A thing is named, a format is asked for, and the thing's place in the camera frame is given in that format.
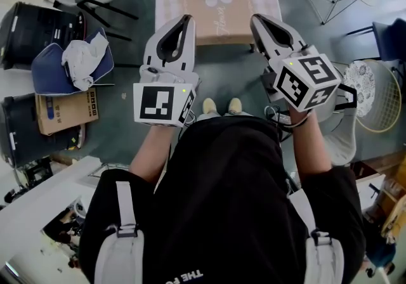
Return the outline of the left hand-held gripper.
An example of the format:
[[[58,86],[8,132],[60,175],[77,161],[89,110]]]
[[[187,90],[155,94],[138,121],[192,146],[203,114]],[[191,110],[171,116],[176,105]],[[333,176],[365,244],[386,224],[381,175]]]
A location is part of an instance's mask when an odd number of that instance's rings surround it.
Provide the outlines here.
[[[134,121],[182,127],[191,114],[200,78],[192,72],[196,24],[192,15],[173,18],[148,40],[140,81],[133,84]]]

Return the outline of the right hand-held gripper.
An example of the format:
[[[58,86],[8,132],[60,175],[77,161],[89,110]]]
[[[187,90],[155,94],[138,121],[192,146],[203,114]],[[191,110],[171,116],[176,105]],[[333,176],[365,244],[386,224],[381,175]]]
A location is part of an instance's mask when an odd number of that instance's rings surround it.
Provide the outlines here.
[[[261,81],[270,103],[285,99],[304,112],[329,100],[341,78],[325,54],[307,44],[296,29],[270,15],[253,15],[250,28],[268,64]]]

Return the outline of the person's left forearm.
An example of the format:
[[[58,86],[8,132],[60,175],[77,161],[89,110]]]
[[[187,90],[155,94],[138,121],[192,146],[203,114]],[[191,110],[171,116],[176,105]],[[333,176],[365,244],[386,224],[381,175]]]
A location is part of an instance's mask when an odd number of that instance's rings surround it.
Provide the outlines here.
[[[152,126],[134,156],[129,172],[156,185],[169,156],[175,128]]]

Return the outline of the person's right forearm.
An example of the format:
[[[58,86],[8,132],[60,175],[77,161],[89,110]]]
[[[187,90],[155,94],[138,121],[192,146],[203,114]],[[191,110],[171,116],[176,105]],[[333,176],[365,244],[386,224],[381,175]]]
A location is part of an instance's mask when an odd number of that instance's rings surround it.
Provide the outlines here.
[[[294,156],[302,183],[310,176],[332,169],[331,158],[325,149],[315,112],[309,114],[304,123],[296,126],[292,133]]]

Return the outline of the person's left shoe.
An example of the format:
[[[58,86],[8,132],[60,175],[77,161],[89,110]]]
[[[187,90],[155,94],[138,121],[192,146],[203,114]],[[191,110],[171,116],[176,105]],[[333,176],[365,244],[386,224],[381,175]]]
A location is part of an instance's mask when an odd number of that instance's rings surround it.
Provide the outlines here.
[[[217,113],[216,104],[213,99],[206,98],[202,104],[203,114]]]

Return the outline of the person's shoe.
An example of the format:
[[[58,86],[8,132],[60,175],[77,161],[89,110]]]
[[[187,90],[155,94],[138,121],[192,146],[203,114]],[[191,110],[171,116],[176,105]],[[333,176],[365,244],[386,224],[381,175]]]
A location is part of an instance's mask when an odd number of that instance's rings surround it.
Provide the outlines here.
[[[203,114],[217,113],[216,104],[213,99],[206,98],[202,104]]]
[[[232,98],[228,104],[228,113],[230,115],[239,115],[242,113],[242,103],[238,98]]]

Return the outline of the person's right shoe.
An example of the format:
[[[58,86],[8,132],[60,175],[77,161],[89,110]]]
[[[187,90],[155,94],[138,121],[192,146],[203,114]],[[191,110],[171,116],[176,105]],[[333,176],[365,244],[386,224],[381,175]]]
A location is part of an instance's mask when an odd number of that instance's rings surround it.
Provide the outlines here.
[[[232,98],[228,104],[228,113],[230,115],[239,115],[242,113],[242,103],[238,98]]]

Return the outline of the person's left leg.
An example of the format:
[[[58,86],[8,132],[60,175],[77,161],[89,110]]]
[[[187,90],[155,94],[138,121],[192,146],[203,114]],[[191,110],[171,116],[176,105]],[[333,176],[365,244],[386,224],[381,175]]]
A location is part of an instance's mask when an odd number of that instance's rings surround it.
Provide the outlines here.
[[[203,113],[197,117],[197,122],[202,121],[202,120],[207,120],[211,118],[216,118],[216,117],[221,117],[221,115],[217,112],[209,112],[209,113]]]

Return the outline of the crumpled white cloth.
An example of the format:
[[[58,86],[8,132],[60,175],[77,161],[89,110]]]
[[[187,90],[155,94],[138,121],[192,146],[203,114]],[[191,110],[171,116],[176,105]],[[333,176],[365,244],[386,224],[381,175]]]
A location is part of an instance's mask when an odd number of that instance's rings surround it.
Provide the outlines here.
[[[73,85],[87,91],[94,83],[91,74],[98,68],[105,56],[108,41],[100,32],[91,40],[73,40],[62,54],[61,64],[67,71]]]

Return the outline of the floral round cushion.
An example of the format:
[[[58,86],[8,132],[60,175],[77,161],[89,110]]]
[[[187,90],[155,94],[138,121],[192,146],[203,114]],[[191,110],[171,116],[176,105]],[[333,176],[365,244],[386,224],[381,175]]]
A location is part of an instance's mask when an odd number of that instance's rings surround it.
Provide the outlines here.
[[[372,109],[376,92],[372,69],[364,61],[354,61],[345,69],[343,83],[357,91],[357,116],[366,116]]]

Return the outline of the dark blue chair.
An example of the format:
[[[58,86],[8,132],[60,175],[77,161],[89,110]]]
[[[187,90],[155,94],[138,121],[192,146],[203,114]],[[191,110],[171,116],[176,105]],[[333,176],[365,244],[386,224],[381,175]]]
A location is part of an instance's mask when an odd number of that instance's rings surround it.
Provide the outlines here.
[[[379,56],[369,58],[377,61],[402,61],[406,63],[406,20],[397,18],[392,24],[372,22],[372,25],[353,30],[345,36],[363,32],[374,34]]]

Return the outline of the brown cardboard box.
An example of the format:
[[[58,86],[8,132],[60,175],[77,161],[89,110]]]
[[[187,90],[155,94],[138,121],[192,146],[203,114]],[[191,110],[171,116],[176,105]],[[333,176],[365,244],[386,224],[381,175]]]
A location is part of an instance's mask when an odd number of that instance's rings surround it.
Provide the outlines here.
[[[43,135],[98,120],[96,89],[67,96],[35,95],[39,130]]]

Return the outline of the black suitcase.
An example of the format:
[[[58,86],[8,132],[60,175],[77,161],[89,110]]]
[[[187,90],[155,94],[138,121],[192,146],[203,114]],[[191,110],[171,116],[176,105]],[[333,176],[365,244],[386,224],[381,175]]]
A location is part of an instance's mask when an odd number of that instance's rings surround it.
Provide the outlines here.
[[[15,3],[0,22],[0,65],[29,66],[52,43],[65,49],[73,40],[86,37],[82,13],[74,15],[23,2]]]
[[[0,157],[12,168],[78,146],[79,126],[44,135],[39,130],[34,94],[8,96],[0,102]]]

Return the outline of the person's black shirt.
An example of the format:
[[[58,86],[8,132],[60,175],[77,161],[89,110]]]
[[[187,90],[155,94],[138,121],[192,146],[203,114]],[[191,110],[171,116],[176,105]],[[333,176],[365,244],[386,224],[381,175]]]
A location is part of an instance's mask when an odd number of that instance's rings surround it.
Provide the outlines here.
[[[129,170],[101,174],[79,244],[95,284],[103,242],[121,222],[117,183],[131,188],[145,238],[143,284],[304,284],[307,240],[289,199],[276,128],[258,117],[216,117],[190,126],[156,185]]]

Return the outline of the white counter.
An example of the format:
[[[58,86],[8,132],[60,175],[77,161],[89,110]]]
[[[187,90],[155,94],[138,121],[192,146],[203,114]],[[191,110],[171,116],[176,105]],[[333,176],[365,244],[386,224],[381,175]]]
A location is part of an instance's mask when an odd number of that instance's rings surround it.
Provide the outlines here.
[[[80,270],[69,268],[67,248],[42,229],[77,199],[90,203],[98,182],[91,174],[101,166],[100,159],[84,157],[0,211],[0,269],[8,266],[30,283],[88,284]]]

